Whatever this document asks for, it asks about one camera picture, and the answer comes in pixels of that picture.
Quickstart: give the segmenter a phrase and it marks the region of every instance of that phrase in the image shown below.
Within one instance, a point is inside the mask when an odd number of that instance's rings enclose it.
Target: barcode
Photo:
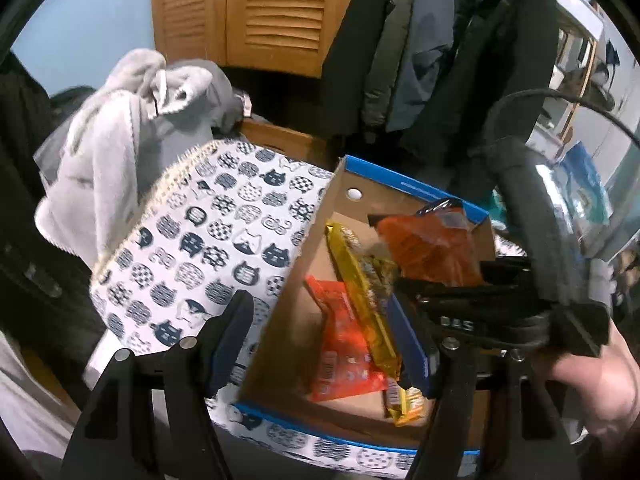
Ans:
[[[393,379],[387,379],[388,388],[386,389],[386,403],[389,406],[400,405],[400,386]]]
[[[328,383],[335,381],[335,364],[338,361],[337,352],[325,352],[320,363],[320,380]]]

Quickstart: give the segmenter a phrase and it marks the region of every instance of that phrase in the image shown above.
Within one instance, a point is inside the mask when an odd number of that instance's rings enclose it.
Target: blue package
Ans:
[[[421,330],[421,323],[410,307],[403,308],[401,300],[395,294],[387,301],[386,321],[411,385],[418,388],[425,397],[433,398],[436,388],[434,375],[440,365],[438,347],[426,331]]]
[[[613,213],[609,195],[583,143],[572,146],[555,169],[564,173],[560,180],[564,180],[567,207],[572,218],[608,224]]]

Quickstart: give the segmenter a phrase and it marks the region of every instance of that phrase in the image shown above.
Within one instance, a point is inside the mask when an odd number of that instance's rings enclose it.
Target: black cable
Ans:
[[[544,96],[544,97],[553,97],[555,99],[564,99],[573,104],[579,104],[589,110],[596,112],[597,114],[607,118],[609,121],[614,123],[617,127],[619,127],[622,132],[631,139],[631,142],[636,146],[638,150],[640,150],[640,139],[638,139],[634,133],[627,128],[617,117],[607,112],[604,108],[600,108],[585,99],[575,97],[569,94],[563,94],[557,90],[552,90],[551,88],[533,88],[531,90],[521,90],[519,92],[514,92],[513,94],[505,95],[498,99],[492,106],[489,108],[489,112],[486,115],[486,121],[484,122],[484,127],[482,128],[482,138],[488,144],[492,144],[500,140],[500,138],[495,139],[493,133],[495,132],[495,125],[497,123],[498,117],[502,110],[511,102],[516,99],[520,99],[523,97],[532,97],[532,96]]]

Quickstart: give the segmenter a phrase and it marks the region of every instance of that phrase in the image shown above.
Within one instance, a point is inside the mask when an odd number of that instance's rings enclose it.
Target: orange bag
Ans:
[[[385,390],[385,374],[371,360],[344,283],[307,276],[306,284],[327,316],[310,399],[319,402]]]
[[[460,201],[446,199],[418,215],[386,216],[375,225],[402,275],[447,286],[484,284]]]

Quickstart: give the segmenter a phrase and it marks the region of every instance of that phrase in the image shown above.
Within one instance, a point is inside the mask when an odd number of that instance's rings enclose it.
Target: wooden cabinet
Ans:
[[[156,49],[320,77],[350,0],[153,0]]]
[[[167,61],[226,60],[226,0],[152,0],[156,50]]]

